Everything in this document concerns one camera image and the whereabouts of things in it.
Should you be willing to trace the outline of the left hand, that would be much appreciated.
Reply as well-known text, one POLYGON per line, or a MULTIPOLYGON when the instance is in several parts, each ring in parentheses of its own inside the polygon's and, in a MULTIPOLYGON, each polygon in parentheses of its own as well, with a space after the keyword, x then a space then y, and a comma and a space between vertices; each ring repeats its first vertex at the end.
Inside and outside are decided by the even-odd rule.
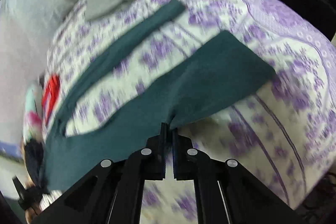
POLYGON ((41 214, 41 209, 39 207, 30 207, 25 211, 25 219, 27 224, 31 224, 35 217, 41 214))

